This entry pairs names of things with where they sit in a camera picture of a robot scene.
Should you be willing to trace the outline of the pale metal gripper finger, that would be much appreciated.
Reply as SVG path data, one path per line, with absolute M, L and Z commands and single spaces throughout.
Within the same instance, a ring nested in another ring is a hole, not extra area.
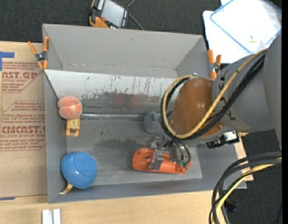
M 152 155 L 152 160 L 148 163 L 148 169 L 159 170 L 163 161 L 164 157 L 162 156 L 162 151 L 155 150 Z
M 161 142 L 161 138 L 155 138 L 155 140 L 151 143 L 151 148 L 154 151 L 154 155 L 162 154 Z

